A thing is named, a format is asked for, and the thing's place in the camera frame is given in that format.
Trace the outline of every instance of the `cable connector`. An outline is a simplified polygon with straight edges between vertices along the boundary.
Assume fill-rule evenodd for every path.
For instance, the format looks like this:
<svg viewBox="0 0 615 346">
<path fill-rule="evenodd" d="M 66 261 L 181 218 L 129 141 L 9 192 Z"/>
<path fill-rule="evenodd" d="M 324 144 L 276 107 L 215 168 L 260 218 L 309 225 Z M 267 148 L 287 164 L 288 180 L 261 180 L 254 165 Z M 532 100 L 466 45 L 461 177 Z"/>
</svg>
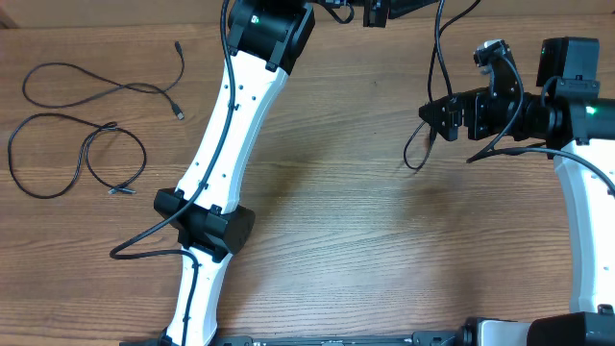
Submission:
<svg viewBox="0 0 615 346">
<path fill-rule="evenodd" d="M 180 55 L 180 57 L 184 56 L 184 51 L 182 51 L 182 45 L 180 45 L 179 41 L 175 41 L 175 50 Z"/>
<path fill-rule="evenodd" d="M 171 109 L 173 110 L 178 119 L 184 120 L 184 113 L 182 112 L 182 109 L 180 108 L 180 106 L 178 106 L 178 104 L 176 104 L 175 102 L 172 103 Z"/>
<path fill-rule="evenodd" d="M 117 192 L 122 192 L 125 194 L 136 194 L 136 191 L 134 191 L 133 189 L 126 188 L 126 187 L 114 187 L 109 190 L 109 194 L 115 194 Z"/>
</svg>

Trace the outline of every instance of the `wire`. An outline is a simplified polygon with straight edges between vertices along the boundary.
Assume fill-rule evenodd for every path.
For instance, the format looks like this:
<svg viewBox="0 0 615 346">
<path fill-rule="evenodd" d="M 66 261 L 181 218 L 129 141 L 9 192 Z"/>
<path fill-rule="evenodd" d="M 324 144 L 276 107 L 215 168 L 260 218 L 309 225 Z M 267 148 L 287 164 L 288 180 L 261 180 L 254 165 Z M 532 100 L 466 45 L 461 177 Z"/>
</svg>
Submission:
<svg viewBox="0 0 615 346">
<path fill-rule="evenodd" d="M 189 316 L 190 316 L 190 305 L 192 304 L 192 298 L 194 297 L 194 290 L 196 289 L 197 277 L 199 275 L 199 266 L 200 266 L 199 261 L 196 259 L 194 255 L 192 255 L 190 252 L 185 251 L 185 250 L 160 250 L 160 251 L 151 251 L 151 252 L 146 252 L 146 253 L 130 254 L 130 255 L 119 255 L 118 253 L 136 244 L 140 240 L 154 234 L 155 232 L 162 229 L 164 226 L 176 220 L 178 217 L 184 214 L 185 211 L 188 210 L 188 208 L 194 205 L 194 202 L 201 195 L 201 192 L 205 188 L 208 187 L 207 181 L 209 179 L 209 176 L 211 175 L 211 171 L 213 170 L 213 167 L 215 166 L 218 158 L 220 157 L 220 152 L 222 152 L 222 147 L 224 146 L 224 142 L 226 141 L 227 135 L 229 133 L 229 129 L 231 128 L 231 121 L 233 120 L 233 112 L 234 112 L 234 100 L 235 100 L 236 86 L 235 86 L 235 81 L 234 81 L 233 62 L 231 61 L 231 54 L 229 52 L 229 44 L 227 42 L 227 35 L 226 35 L 228 7 L 229 7 L 229 0 L 224 0 L 224 3 L 222 5 L 222 11 L 220 13 L 220 36 L 221 36 L 221 41 L 222 41 L 222 49 L 224 51 L 224 59 L 226 61 L 227 71 L 229 75 L 229 85 L 230 85 L 229 90 L 231 92 L 231 96 L 229 98 L 228 111 L 227 111 L 226 121 L 224 123 L 224 128 L 222 129 L 220 140 L 218 140 L 218 144 L 215 148 L 215 151 L 213 152 L 213 156 L 211 157 L 211 161 L 209 162 L 209 166 L 205 172 L 205 175 L 203 176 L 203 179 L 199 183 L 192 197 L 190 197 L 190 199 L 181 209 L 176 211 L 173 215 L 169 216 L 168 218 L 162 220 L 157 225 L 151 227 L 147 231 L 139 235 L 136 235 L 130 240 L 125 241 L 124 243 L 114 247 L 109 253 L 109 256 L 114 260 L 137 260 L 137 259 L 144 259 L 144 258 L 150 258 L 153 256 L 163 256 L 163 255 L 183 255 L 192 260 L 193 262 L 192 267 L 194 268 L 194 275 L 192 276 L 192 285 L 190 287 L 190 291 L 188 293 L 187 301 L 185 304 L 182 346 L 185 346 L 185 343 L 186 343 L 187 331 L 188 331 L 188 321 L 189 321 Z"/>
<path fill-rule="evenodd" d="M 348 17 L 346 19 L 340 18 L 339 15 L 337 15 L 337 13 L 335 13 L 335 11 L 332 10 L 331 8 L 329 8 L 328 6 L 325 6 L 322 3 L 320 3 L 320 2 L 318 2 L 318 4 L 321 5 L 323 8 L 325 8 L 325 10 L 327 10 L 327 12 L 339 24 L 349 24 L 350 22 L 353 21 L 353 19 L 355 19 L 355 8 L 350 3 L 346 3 L 346 6 L 348 6 L 348 8 L 350 9 L 350 14 L 348 14 Z"/>
<path fill-rule="evenodd" d="M 453 96 L 453 87 L 451 86 L 451 78 L 449 77 L 449 72 L 446 69 L 446 64 L 444 63 L 444 55 L 442 54 L 442 47 L 440 47 L 440 37 L 442 36 L 442 31 L 440 30 L 440 20 L 442 20 L 442 11 L 444 10 L 444 3 L 446 0 L 440 0 L 440 4 L 438 5 L 438 12 L 435 15 L 435 29 L 434 29 L 434 37 L 435 37 L 435 50 L 437 52 L 438 61 L 440 62 L 440 69 L 442 69 L 442 75 L 444 76 L 444 82 L 446 83 L 446 89 L 449 92 L 449 96 Z"/>
<path fill-rule="evenodd" d="M 416 172 L 421 170 L 421 168 L 423 168 L 425 163 L 427 163 L 427 160 L 430 158 L 431 149 L 433 149 L 433 143 L 435 142 L 435 137 L 437 136 L 437 132 L 433 128 L 430 128 L 430 145 L 427 148 L 427 153 L 423 157 L 423 161 L 421 161 L 421 163 L 418 166 L 416 167 L 412 166 L 407 159 L 407 149 L 410 146 L 410 143 L 412 143 L 412 140 L 414 140 L 414 138 L 419 134 L 419 131 L 421 131 L 421 129 L 423 128 L 423 126 L 425 126 L 425 124 L 427 124 L 427 122 L 423 121 L 421 125 L 419 125 L 419 127 L 417 127 L 416 130 L 414 130 L 414 134 L 412 134 L 410 139 L 407 141 L 406 146 L 404 147 L 404 163 L 406 164 L 406 167 Z"/>
<path fill-rule="evenodd" d="M 180 75 L 177 77 L 177 79 L 171 83 L 170 86 L 166 87 L 166 88 L 160 88 L 158 86 L 154 86 L 151 84 L 147 84 L 147 83 L 128 83 L 128 84 L 120 84 L 118 82 L 112 81 L 110 79 L 101 77 L 91 71 L 86 70 L 85 68 L 82 68 L 76 64 L 73 63 L 68 63 L 68 62 L 46 62 L 46 63 L 42 63 L 39 64 L 37 66 L 35 66 L 33 69 L 30 70 L 30 72 L 28 72 L 26 74 L 26 77 L 23 80 L 23 83 L 21 85 L 21 92 L 23 93 L 23 96 L 26 98 L 26 100 L 28 100 L 30 103 L 32 103 L 35 106 L 41 107 L 41 108 L 45 108 L 48 110 L 58 110 L 58 109 L 65 109 L 65 108 L 70 108 L 70 107 L 75 107 L 75 106 L 80 106 L 83 104 L 86 104 L 88 102 L 94 101 L 94 100 L 98 100 L 104 96 L 107 96 L 111 93 L 117 92 L 119 90 L 123 90 L 123 89 L 128 89 L 128 90 L 132 90 L 132 91 L 136 91 L 136 92 L 142 92 L 142 93 L 148 93 L 148 94 L 161 94 L 162 96 L 164 96 L 164 98 L 169 102 L 169 104 L 171 105 L 171 109 L 173 110 L 173 112 L 175 113 L 175 115 L 177 115 L 178 118 L 180 118 L 180 120 L 184 119 L 184 114 L 182 113 L 182 110 L 180 109 L 180 107 L 177 105 L 177 103 L 175 103 L 171 97 L 168 95 L 168 91 L 173 88 L 184 76 L 184 70 L 185 70 L 185 60 L 184 60 L 184 53 L 182 51 L 182 46 L 180 45 L 179 42 L 175 42 L 175 50 L 177 51 L 178 55 L 180 56 L 180 60 L 182 61 L 182 70 L 180 71 Z M 97 94 L 91 95 L 83 100 L 79 100 L 76 102 L 72 102 L 72 103 L 67 103 L 67 104 L 63 104 L 63 105 L 47 105 L 47 104 L 43 104 L 40 103 L 38 101 L 35 101 L 32 97 L 30 97 L 30 95 L 28 94 L 27 91 L 27 84 L 30 81 L 30 77 L 32 77 L 32 75 L 37 72 L 38 70 L 40 70 L 43 67 L 48 67 L 48 66 L 64 66 L 64 67 L 69 67 L 69 68 L 73 68 L 76 69 L 77 71 L 80 71 L 84 74 L 86 74 L 89 77 L 92 77 L 96 80 L 105 82 L 105 83 L 109 83 L 111 85 L 114 85 L 115 87 L 112 87 L 110 89 L 107 89 L 105 91 L 99 92 Z"/>
<path fill-rule="evenodd" d="M 551 78 L 547 80 L 545 85 L 542 87 L 542 92 L 540 93 L 540 106 L 547 107 L 547 104 L 545 102 L 545 98 L 547 97 L 547 91 L 549 91 L 551 84 L 553 84 L 554 81 L 559 80 L 559 79 L 561 79 L 561 77 L 552 76 Z"/>
<path fill-rule="evenodd" d="M 79 158 L 77 159 L 77 168 L 75 168 L 75 173 L 73 174 L 73 179 L 70 181 L 70 183 L 62 191 L 54 193 L 54 194 L 51 194 L 51 195 L 39 195 L 39 194 L 33 193 L 32 191 L 30 191 L 27 188 L 25 188 L 19 182 L 19 180 L 17 180 L 17 177 L 15 176 L 15 173 L 14 173 L 14 168 L 12 166 L 12 142 L 15 139 L 15 136 L 17 136 L 17 133 L 19 133 L 19 131 L 27 123 L 29 123 L 31 120 L 34 120 L 34 119 L 37 119 L 37 118 L 40 118 L 40 117 L 58 117 L 58 118 L 62 118 L 62 119 L 72 120 L 72 121 L 78 122 L 80 124 L 84 124 L 84 125 L 96 128 L 96 130 L 94 130 L 94 132 L 92 132 L 91 134 L 87 135 L 86 139 L 84 139 L 83 143 L 81 144 L 81 149 L 79 150 Z M 138 171 L 136 171 L 136 173 L 133 175 L 133 177 L 131 177 L 130 179 L 128 179 L 127 181 L 125 181 L 124 183 L 119 184 L 119 185 L 111 185 L 111 184 L 105 182 L 104 180 L 102 180 L 94 172 L 94 169 L 89 164 L 89 146 L 92 144 L 94 139 L 96 137 L 98 137 L 98 135 L 100 135 L 102 133 L 108 133 L 108 132 L 121 132 L 123 134 L 126 134 L 126 135 L 130 136 L 132 139 L 134 139 L 136 141 L 136 143 L 141 147 L 141 150 L 143 151 L 143 163 L 141 164 L 141 167 L 138 169 Z M 94 176 L 94 178 L 96 178 L 97 181 L 99 181 L 102 185 L 105 185 L 106 187 L 109 187 L 111 189 L 110 190 L 111 194 L 113 194 L 113 193 L 115 193 L 117 191 L 124 192 L 124 193 L 131 193 L 131 194 L 135 193 L 133 190 L 130 190 L 130 189 L 126 188 L 126 187 L 130 183 L 134 182 L 136 180 L 136 178 L 138 178 L 138 176 L 141 175 L 141 173 L 143 173 L 143 170 L 145 169 L 145 164 L 147 163 L 147 154 L 145 153 L 145 147 L 143 146 L 143 143 L 141 143 L 141 141 L 135 135 L 133 135 L 133 133 L 131 133 L 130 131 L 127 131 L 127 130 L 124 130 L 122 128 L 117 127 L 117 123 L 116 122 L 112 121 L 112 122 L 109 122 L 109 123 L 107 123 L 105 125 L 97 125 L 97 124 L 90 123 L 88 121 L 76 118 L 74 116 L 70 116 L 70 115 L 66 115 L 66 114 L 60 114 L 60 113 L 39 113 L 39 114 L 35 114 L 35 115 L 29 116 L 28 118 L 26 118 L 24 121 L 21 122 L 21 124 L 19 124 L 19 126 L 17 126 L 15 131 L 12 132 L 11 137 L 9 138 L 8 150 L 9 150 L 9 172 L 11 173 L 12 179 L 15 181 L 15 183 L 17 184 L 17 187 L 19 187 L 19 189 L 21 189 L 22 191 L 24 191 L 28 195 L 30 195 L 32 197 L 35 197 L 35 198 L 38 198 L 38 199 L 52 199 L 52 198 L 60 197 L 60 196 L 64 195 L 64 193 L 68 192 L 68 190 L 71 189 L 75 185 L 75 183 L 77 183 L 77 180 L 79 179 L 79 174 L 81 173 L 82 157 L 84 156 L 84 153 L 86 154 L 87 169 L 92 174 L 92 176 Z"/>
<path fill-rule="evenodd" d="M 506 148 L 506 149 L 492 150 L 492 151 L 480 154 L 473 161 L 491 158 L 491 157 L 498 156 L 498 155 L 518 156 L 518 155 L 522 155 L 525 153 L 542 153 L 542 154 L 548 154 L 548 155 L 555 155 L 555 156 L 560 156 L 562 158 L 566 158 L 566 159 L 575 161 L 577 163 L 580 163 L 583 166 L 585 166 L 587 169 L 591 170 L 598 177 L 600 177 L 600 179 L 608 186 L 608 189 L 610 190 L 610 194 L 615 197 L 615 184 L 608 178 L 606 174 L 604 174 L 600 170 L 600 168 L 595 166 L 590 161 L 587 161 L 575 154 L 566 153 L 560 150 L 547 149 L 547 148 L 536 148 L 533 146 L 522 147 L 522 148 Z"/>
<path fill-rule="evenodd" d="M 446 24 L 444 24 L 442 26 L 441 29 L 438 30 L 438 26 L 439 26 L 439 22 L 440 20 L 437 20 L 437 25 L 435 26 L 435 30 L 437 32 L 437 36 L 438 36 L 438 41 L 433 45 L 433 51 L 431 52 L 431 61 L 430 61 L 430 73 L 428 75 L 428 79 L 427 79 L 427 93 L 428 96 L 430 97 L 430 103 L 433 103 L 433 96 L 431 94 L 431 81 L 433 79 L 433 67 L 435 66 L 435 57 L 437 55 L 438 52 L 438 43 L 439 43 L 439 37 L 442 36 L 442 33 L 449 27 L 451 26 L 451 24 L 455 23 L 456 21 L 458 21 L 460 18 L 464 17 L 466 14 L 468 14 L 469 12 L 471 12 L 476 6 L 479 5 L 481 0 L 476 0 L 472 5 L 470 5 L 469 8 L 467 8 L 464 12 L 456 15 L 455 17 L 453 17 L 451 20 L 449 20 Z M 436 14 L 436 18 L 437 16 L 442 16 L 442 11 L 441 9 L 438 7 L 438 13 Z M 440 63 L 440 67 L 442 67 L 442 65 L 444 64 L 444 59 L 442 59 L 441 63 Z M 445 81 L 448 79 L 449 75 L 448 72 L 444 73 L 444 70 L 442 71 L 442 74 L 445 75 Z M 449 95 L 451 95 L 452 90 L 449 90 L 449 86 L 450 86 L 450 81 L 447 83 L 447 91 L 449 91 Z M 416 172 L 418 172 L 419 170 L 421 170 L 421 168 L 423 168 L 423 166 L 425 165 L 425 163 L 427 163 L 427 160 L 430 158 L 430 154 L 431 154 L 431 149 L 433 148 L 433 144 L 435 143 L 435 139 L 437 138 L 437 131 L 434 128 L 430 128 L 430 145 L 427 149 L 427 153 L 425 154 L 425 156 L 423 157 L 423 161 L 421 162 L 421 164 L 419 164 L 418 166 L 414 167 L 412 166 L 408 159 L 407 159 L 407 149 L 410 146 L 410 143 L 412 142 L 412 140 L 418 135 L 419 131 L 423 128 L 423 126 L 425 126 L 427 122 L 423 121 L 421 122 L 421 124 L 418 126 L 418 128 L 414 131 L 414 134 L 412 134 L 412 136 L 410 137 L 410 139 L 407 141 L 406 146 L 404 147 L 404 163 L 406 164 L 406 166 Z"/>
<path fill-rule="evenodd" d="M 521 76 L 519 76 L 519 72 L 517 71 L 517 68 L 515 67 L 515 65 L 506 57 L 501 57 L 501 59 L 506 62 L 506 64 L 508 65 L 508 68 L 510 68 L 510 71 L 514 74 L 515 76 L 515 80 L 517 81 L 517 86 L 519 87 L 519 105 L 517 105 L 517 110 L 515 111 L 515 113 L 512 115 L 512 117 L 510 118 L 510 121 L 508 121 L 508 124 L 506 124 L 506 126 L 504 127 L 504 129 L 495 137 L 493 138 L 493 140 L 491 140 L 491 142 L 489 144 L 487 144 L 487 146 L 485 146 L 484 148 L 482 148 L 482 150 L 480 150 L 476 155 L 474 155 L 472 158 L 468 159 L 467 162 L 468 163 L 472 163 L 473 161 L 475 161 L 475 158 L 490 151 L 490 150 L 494 150 L 496 144 L 498 144 L 498 142 L 500 141 L 500 139 L 502 139 L 512 128 L 512 126 L 514 125 L 515 121 L 517 121 L 517 119 L 519 118 L 519 116 L 521 115 L 521 110 L 523 108 L 523 97 L 524 97 L 524 88 L 523 88 L 523 81 L 521 80 Z"/>
</svg>

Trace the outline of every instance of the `white plastic casing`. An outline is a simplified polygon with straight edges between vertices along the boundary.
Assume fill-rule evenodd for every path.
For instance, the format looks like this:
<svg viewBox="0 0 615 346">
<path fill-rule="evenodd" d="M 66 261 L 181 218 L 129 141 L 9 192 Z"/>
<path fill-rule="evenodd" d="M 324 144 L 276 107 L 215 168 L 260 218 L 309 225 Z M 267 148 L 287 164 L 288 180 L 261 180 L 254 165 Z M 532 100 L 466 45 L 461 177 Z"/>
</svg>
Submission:
<svg viewBox="0 0 615 346">
<path fill-rule="evenodd" d="M 196 289 L 190 305 L 190 316 L 188 320 L 188 331 L 186 335 L 186 346 L 206 346 L 213 339 L 218 328 L 216 320 L 216 310 L 224 274 L 229 266 L 229 261 L 233 255 L 228 254 L 220 263 L 214 263 L 211 256 L 197 250 L 189 248 L 186 251 L 192 253 L 201 266 L 197 276 Z M 182 269 L 182 283 L 180 285 L 180 295 L 177 300 L 175 316 L 173 321 L 166 329 L 166 335 L 176 345 L 182 344 L 184 336 L 184 314 L 185 304 L 192 287 L 194 269 L 192 259 L 184 256 L 184 267 Z"/>
<path fill-rule="evenodd" d="M 488 320 L 477 327 L 478 346 L 527 346 L 530 323 Z"/>
<path fill-rule="evenodd" d="M 220 207 L 222 214 L 233 212 L 237 208 L 241 180 L 258 132 L 288 79 L 288 74 L 281 68 L 271 72 L 265 68 L 266 61 L 245 52 L 238 52 L 235 57 L 231 57 L 231 60 L 234 68 L 237 109 L 234 111 L 220 157 L 208 179 L 209 186 L 195 201 L 196 205 L 207 210 L 213 205 Z M 229 109 L 230 93 L 228 67 L 225 65 L 222 86 L 205 136 L 194 161 L 177 186 L 177 189 L 184 192 L 186 200 L 196 192 L 220 140 Z M 201 265 L 190 305 L 185 345 L 205 346 L 211 342 L 217 330 L 216 309 L 224 274 L 232 255 L 228 254 L 220 263 L 214 263 L 210 255 L 197 248 L 191 247 L 187 251 L 196 256 Z M 184 257 L 175 316 L 166 331 L 166 335 L 171 337 L 176 345 L 182 344 L 185 305 L 193 275 L 192 260 Z"/>
<path fill-rule="evenodd" d="M 209 187 L 196 200 L 196 205 L 207 210 L 212 205 L 220 207 L 222 214 L 237 208 L 241 180 L 260 126 L 288 79 L 288 74 L 281 68 L 271 72 L 265 69 L 266 61 L 245 52 L 239 51 L 231 60 L 238 109 L 234 111 L 224 147 L 208 179 Z M 225 65 L 222 86 L 205 136 L 194 161 L 177 186 L 184 192 L 186 200 L 196 192 L 221 137 L 228 112 L 229 85 Z"/>
<path fill-rule="evenodd" d="M 615 141 L 572 141 L 562 151 L 580 156 L 615 181 Z M 606 184 L 583 165 L 554 158 L 564 191 L 573 253 L 573 293 L 570 312 L 597 312 L 598 305 L 615 307 L 615 198 Z"/>
</svg>

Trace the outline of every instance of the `black bracket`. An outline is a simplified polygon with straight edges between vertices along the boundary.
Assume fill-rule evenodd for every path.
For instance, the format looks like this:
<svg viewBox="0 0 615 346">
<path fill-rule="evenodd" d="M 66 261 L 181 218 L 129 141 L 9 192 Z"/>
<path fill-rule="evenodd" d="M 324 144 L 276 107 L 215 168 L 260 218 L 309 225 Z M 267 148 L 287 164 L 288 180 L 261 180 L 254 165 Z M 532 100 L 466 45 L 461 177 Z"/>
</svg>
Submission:
<svg viewBox="0 0 615 346">
<path fill-rule="evenodd" d="M 154 209 L 168 218 L 186 203 L 183 191 L 165 188 L 156 194 Z M 186 249 L 195 246 L 212 255 L 214 262 L 220 262 L 227 254 L 236 254 L 243 248 L 255 220 L 254 212 L 241 206 L 220 215 L 219 207 L 206 210 L 193 204 L 171 225 L 180 231 L 178 242 Z"/>
<path fill-rule="evenodd" d="M 281 67 L 290 74 L 315 24 L 311 4 L 237 0 L 229 15 L 231 54 L 255 55 L 267 61 L 268 70 Z"/>
</svg>

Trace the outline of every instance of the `wooden table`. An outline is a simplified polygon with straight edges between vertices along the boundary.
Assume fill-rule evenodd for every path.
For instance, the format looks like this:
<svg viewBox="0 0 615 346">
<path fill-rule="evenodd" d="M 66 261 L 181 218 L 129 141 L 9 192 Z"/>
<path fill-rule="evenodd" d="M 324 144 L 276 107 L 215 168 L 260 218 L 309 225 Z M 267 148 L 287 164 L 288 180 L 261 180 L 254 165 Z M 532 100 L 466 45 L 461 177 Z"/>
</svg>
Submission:
<svg viewBox="0 0 615 346">
<path fill-rule="evenodd" d="M 615 97 L 613 16 L 475 17 L 443 37 L 455 91 L 486 86 L 472 52 L 501 37 L 526 88 L 541 41 L 601 40 L 602 97 Z M 186 119 L 157 95 L 125 91 L 63 112 L 117 121 L 148 150 L 134 196 L 113 195 L 83 172 L 53 200 L 17 189 L 6 145 L 25 117 L 43 111 L 21 95 L 41 62 L 73 62 L 123 82 L 167 85 Z M 242 186 L 257 225 L 233 259 L 220 298 L 222 334 L 308 336 L 405 334 L 456 328 L 466 316 L 530 321 L 565 313 L 571 292 L 568 223 L 553 164 L 542 156 L 468 165 L 486 143 L 436 142 L 418 174 L 402 150 L 427 101 L 432 20 L 386 30 L 319 23 L 285 91 L 269 113 Z M 207 127 L 222 75 L 217 26 L 0 31 L 0 344 L 114 345 L 156 335 L 171 320 L 179 257 L 116 261 L 109 250 L 160 221 L 159 188 L 175 186 Z M 74 71 L 33 77 L 37 100 L 60 103 L 106 88 Z M 436 74 L 434 94 L 444 94 Z M 42 119 L 14 144 L 16 174 L 30 189 L 68 183 L 91 130 Z M 418 160 L 419 141 L 412 157 Z M 106 135 L 92 164 L 110 181 L 141 160 L 124 136 Z M 176 247 L 172 228 L 137 250 Z"/>
</svg>

